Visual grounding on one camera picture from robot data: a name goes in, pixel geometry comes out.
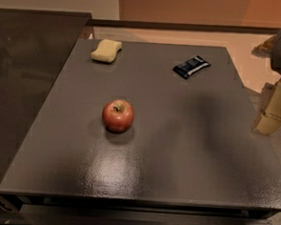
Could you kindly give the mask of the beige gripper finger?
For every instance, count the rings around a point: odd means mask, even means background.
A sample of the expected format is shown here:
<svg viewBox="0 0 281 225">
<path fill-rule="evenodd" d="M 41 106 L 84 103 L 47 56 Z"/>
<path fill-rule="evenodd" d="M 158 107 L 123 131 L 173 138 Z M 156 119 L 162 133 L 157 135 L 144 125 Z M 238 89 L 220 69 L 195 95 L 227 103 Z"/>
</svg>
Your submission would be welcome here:
<svg viewBox="0 0 281 225">
<path fill-rule="evenodd" d="M 253 129 L 258 133 L 268 135 L 275 133 L 281 127 L 281 78 L 275 84 L 264 85 L 259 112 Z"/>
</svg>

